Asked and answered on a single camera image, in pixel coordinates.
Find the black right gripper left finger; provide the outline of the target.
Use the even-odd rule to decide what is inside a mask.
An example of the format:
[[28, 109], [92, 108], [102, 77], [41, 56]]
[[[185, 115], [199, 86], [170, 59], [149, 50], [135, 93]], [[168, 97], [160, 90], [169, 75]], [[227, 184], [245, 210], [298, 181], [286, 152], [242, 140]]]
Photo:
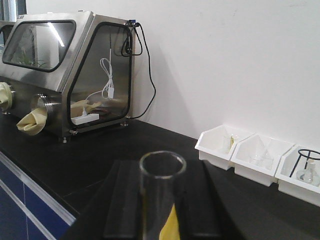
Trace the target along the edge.
[[136, 161], [121, 161], [103, 229], [105, 238], [137, 238], [141, 219], [140, 170]]

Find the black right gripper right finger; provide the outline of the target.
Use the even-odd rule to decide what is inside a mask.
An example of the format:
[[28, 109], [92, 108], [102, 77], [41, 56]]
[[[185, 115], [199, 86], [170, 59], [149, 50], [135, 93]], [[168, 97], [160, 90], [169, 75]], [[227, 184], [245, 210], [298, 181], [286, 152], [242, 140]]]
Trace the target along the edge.
[[182, 238], [219, 238], [220, 225], [203, 162], [190, 160], [184, 173], [183, 194], [177, 204]]

